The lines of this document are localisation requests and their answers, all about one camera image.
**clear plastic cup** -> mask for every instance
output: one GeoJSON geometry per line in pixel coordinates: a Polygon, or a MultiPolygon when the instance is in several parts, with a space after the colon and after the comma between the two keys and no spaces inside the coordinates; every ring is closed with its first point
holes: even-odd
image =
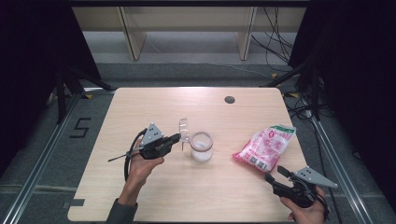
{"type": "Polygon", "coordinates": [[[213,141],[208,133],[198,132],[190,138],[191,156],[199,162],[210,160],[213,154],[213,141]]]}

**hand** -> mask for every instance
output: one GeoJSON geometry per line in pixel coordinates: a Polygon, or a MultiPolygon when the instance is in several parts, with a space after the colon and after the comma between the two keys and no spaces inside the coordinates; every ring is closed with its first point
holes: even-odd
{"type": "MultiPolygon", "coordinates": [[[[140,139],[137,140],[134,147],[140,146],[140,142],[140,139]]],[[[152,170],[163,162],[163,157],[155,160],[145,160],[140,156],[139,152],[136,151],[136,153],[132,155],[129,176],[118,202],[125,205],[135,205],[139,191],[146,184],[147,178],[152,170]]]]}
{"type": "MultiPolygon", "coordinates": [[[[324,198],[324,191],[321,188],[317,187],[317,193],[324,198]]],[[[324,223],[325,208],[320,202],[318,202],[318,200],[315,200],[312,206],[307,208],[302,208],[298,206],[288,198],[281,197],[280,201],[291,210],[291,213],[288,216],[288,220],[295,219],[295,221],[299,224],[324,223]]]]}

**table hole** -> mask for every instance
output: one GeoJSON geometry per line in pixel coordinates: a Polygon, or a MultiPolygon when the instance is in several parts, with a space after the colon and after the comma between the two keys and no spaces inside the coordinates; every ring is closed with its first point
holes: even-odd
{"type": "Polygon", "coordinates": [[[233,104],[233,103],[235,103],[235,98],[233,98],[232,96],[226,96],[226,97],[224,98],[224,101],[225,101],[225,103],[227,103],[227,104],[233,104]]]}

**gray floor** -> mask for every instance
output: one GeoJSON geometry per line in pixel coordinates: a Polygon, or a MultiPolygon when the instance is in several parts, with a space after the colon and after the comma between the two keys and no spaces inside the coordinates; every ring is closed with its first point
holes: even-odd
{"type": "MultiPolygon", "coordinates": [[[[260,41],[265,35],[254,34],[260,41]]],[[[295,34],[284,34],[292,42],[295,34]]],[[[102,78],[115,87],[148,86],[242,86],[265,85],[276,69],[289,69],[275,55],[268,55],[254,41],[250,45],[247,61],[240,61],[233,34],[229,33],[149,33],[139,61],[132,62],[121,33],[87,33],[92,55],[98,63],[102,78]]],[[[288,80],[279,87],[283,92],[294,91],[298,77],[288,80]]],[[[67,205],[77,190],[96,136],[99,133],[112,94],[95,94],[91,99],[80,99],[65,126],[58,146],[26,205],[19,223],[71,223],[67,219],[67,205]],[[89,128],[83,138],[71,138],[83,134],[75,130],[79,119],[81,126],[89,128]]],[[[290,107],[301,105],[299,98],[286,97],[290,107]]],[[[352,156],[353,146],[349,143],[337,119],[328,109],[321,110],[321,125],[331,139],[337,155],[345,166],[347,175],[363,199],[373,223],[395,223],[396,216],[371,178],[364,164],[352,156]]],[[[53,101],[36,124],[26,147],[21,150],[0,179],[0,216],[7,213],[43,148],[55,128],[57,105],[53,101]]],[[[314,129],[305,119],[292,118],[297,127],[297,136],[307,163],[323,174],[314,129]]],[[[323,153],[327,176],[339,182],[331,164],[323,153]]],[[[335,204],[326,189],[326,199],[335,204]]],[[[359,223],[342,188],[333,191],[336,206],[343,223],[359,223]]],[[[337,214],[331,213],[328,223],[339,223],[337,214]]]]}

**pink plastic bag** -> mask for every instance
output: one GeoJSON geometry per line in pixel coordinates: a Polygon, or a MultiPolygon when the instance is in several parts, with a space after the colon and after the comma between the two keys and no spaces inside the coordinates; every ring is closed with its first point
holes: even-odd
{"type": "Polygon", "coordinates": [[[295,132],[296,128],[281,124],[264,129],[255,133],[242,151],[233,154],[233,158],[263,172],[271,171],[295,132]]]}

